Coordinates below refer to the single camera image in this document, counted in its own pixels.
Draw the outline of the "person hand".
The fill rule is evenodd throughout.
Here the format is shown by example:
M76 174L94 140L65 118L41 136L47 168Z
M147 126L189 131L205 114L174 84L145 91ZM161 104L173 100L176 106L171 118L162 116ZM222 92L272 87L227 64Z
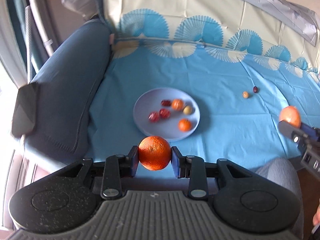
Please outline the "person hand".
M313 223L313 226L316 226L320 223L320 208L319 207L313 216L312 223Z

